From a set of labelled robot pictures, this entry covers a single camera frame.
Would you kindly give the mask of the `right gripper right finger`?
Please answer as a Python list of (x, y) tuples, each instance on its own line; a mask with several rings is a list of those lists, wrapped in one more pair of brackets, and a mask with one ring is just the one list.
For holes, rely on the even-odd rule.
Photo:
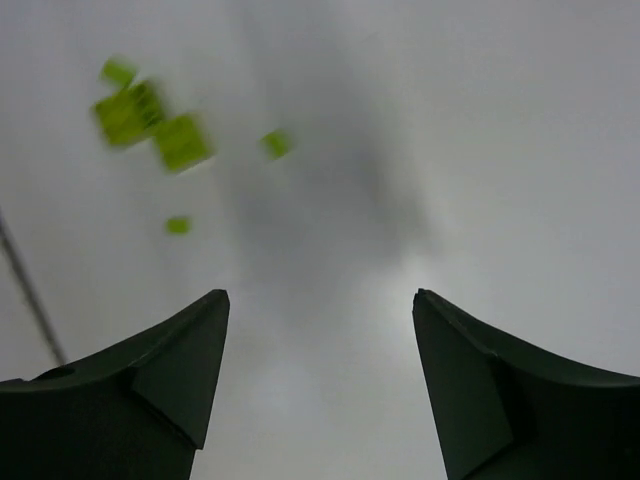
[(536, 347), (430, 290), (412, 315), (448, 478), (638, 478), (637, 377)]

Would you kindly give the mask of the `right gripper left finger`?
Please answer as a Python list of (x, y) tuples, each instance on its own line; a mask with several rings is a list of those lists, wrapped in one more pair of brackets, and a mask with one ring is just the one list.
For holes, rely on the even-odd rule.
[(213, 290), (100, 352), (2, 382), (2, 478), (190, 478), (229, 311), (227, 292)]

